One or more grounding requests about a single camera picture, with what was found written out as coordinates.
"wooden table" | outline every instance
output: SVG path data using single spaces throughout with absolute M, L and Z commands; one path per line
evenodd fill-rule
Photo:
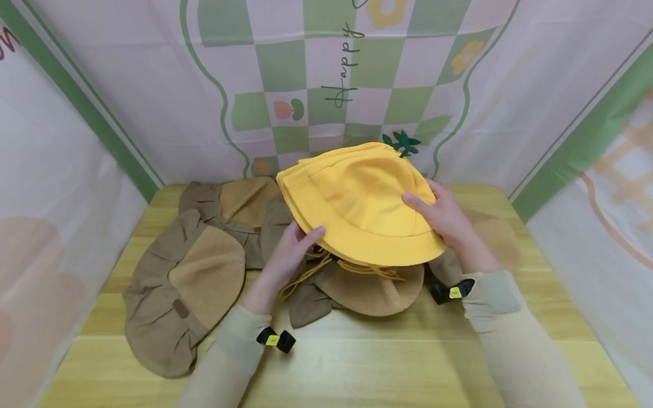
M 177 215 L 183 185 L 160 190 L 63 361 L 42 407 L 172 407 L 187 378 L 168 380 L 143 368 L 125 336 L 121 292 L 143 251 Z M 590 407 L 636 407 L 592 331 L 574 308 L 526 227 L 495 187 L 451 186 L 467 207 L 514 228 L 524 264 L 517 282 L 571 364 Z M 246 286 L 257 273 L 248 273 Z M 276 328 L 291 329 L 285 305 Z M 424 288 L 407 311 L 371 318 L 333 311 L 295 330 L 290 355 L 266 352 L 242 407 L 501 407 L 476 335 L 460 304 L 437 306 Z M 200 346 L 200 358 L 212 342 Z

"backdrop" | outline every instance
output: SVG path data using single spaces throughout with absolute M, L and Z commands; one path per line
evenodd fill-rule
M 420 171 L 497 185 L 528 218 L 653 82 L 648 0 L 12 0 L 0 13 L 88 100 L 78 109 L 145 196 L 405 130 Z
M 0 20 L 0 405 L 56 370 L 145 200 Z
M 653 89 L 528 227 L 637 399 L 653 407 Z

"sleeve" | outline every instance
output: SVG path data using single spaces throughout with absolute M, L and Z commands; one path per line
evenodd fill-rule
M 465 316 L 478 333 L 507 408 L 585 407 L 571 368 L 507 271 L 471 274 Z
M 186 385 L 178 407 L 236 408 L 261 361 L 264 346 L 256 337 L 270 316 L 236 304 L 215 330 L 215 341 Z

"person's left hand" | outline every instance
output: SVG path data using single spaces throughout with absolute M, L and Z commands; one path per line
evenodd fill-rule
M 269 284 L 281 290 L 292 278 L 306 252 L 324 236 L 326 231 L 326 228 L 321 226 L 306 234 L 296 221 L 290 223 L 263 268 L 261 277 L 265 277 Z

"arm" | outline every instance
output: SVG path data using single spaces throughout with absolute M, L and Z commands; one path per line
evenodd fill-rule
M 475 280 L 463 299 L 465 316 L 480 337 L 506 407 L 585 407 L 570 367 L 528 309 L 513 276 L 476 234 L 453 193 L 427 182 L 438 198 L 435 204 L 411 195 L 404 195 L 404 200 L 442 235 L 456 252 L 463 273 Z
M 286 228 L 261 274 L 215 330 L 215 341 L 193 372 L 178 407 L 238 406 L 261 361 L 264 346 L 256 337 L 272 322 L 274 300 L 324 233 L 320 227 L 306 235 L 295 222 Z

